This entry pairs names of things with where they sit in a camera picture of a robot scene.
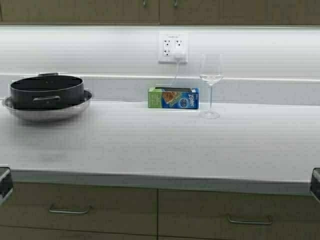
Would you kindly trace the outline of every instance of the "electrical outlet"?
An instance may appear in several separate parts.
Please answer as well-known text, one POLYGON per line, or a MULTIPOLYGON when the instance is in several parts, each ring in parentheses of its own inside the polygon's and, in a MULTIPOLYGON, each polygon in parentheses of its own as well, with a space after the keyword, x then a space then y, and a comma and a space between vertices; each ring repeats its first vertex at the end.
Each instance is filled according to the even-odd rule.
POLYGON ((185 54, 181 63, 188 62, 188 34, 187 33, 160 33, 159 34, 159 63, 176 63, 174 52, 185 54))

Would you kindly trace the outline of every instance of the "black pot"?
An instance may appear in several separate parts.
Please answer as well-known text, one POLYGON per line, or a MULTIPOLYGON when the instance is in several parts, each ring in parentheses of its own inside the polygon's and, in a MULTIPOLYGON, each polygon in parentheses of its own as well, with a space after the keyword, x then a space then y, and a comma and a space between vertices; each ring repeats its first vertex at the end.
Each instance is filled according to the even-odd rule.
POLYGON ((84 101, 84 81, 57 73, 40 74, 13 82, 11 100, 16 109, 63 109, 84 101))

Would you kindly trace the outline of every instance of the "metal bowl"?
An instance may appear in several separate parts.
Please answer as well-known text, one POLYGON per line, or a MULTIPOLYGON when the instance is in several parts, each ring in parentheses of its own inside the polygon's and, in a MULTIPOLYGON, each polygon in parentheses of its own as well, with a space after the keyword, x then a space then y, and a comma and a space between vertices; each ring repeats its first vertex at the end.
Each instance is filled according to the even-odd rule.
POLYGON ((13 106, 12 99, 10 96, 6 97, 2 101, 2 105, 6 109, 8 109, 13 116, 19 119, 29 122, 45 123, 69 119, 82 113, 89 107, 91 98, 92 93, 89 90, 85 89, 84 101, 82 103, 62 109, 16 109, 13 106))

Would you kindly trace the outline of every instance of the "empty wine glass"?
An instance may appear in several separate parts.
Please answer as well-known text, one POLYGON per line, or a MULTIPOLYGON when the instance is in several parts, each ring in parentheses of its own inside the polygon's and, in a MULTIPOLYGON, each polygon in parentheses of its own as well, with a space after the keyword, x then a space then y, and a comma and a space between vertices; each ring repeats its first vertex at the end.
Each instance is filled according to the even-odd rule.
POLYGON ((212 109, 212 88, 214 84, 224 78, 221 54, 203 54, 201 56, 200 78, 208 84, 209 89, 209 109, 202 111, 200 116, 205 119, 217 119, 220 115, 212 109))

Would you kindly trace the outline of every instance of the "wine glass stem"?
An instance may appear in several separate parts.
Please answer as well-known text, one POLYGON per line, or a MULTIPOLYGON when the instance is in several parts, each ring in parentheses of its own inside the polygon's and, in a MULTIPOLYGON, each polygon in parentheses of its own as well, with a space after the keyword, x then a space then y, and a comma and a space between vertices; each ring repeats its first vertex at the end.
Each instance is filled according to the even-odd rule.
POLYGON ((212 110, 212 85, 209 86, 209 111, 212 110))

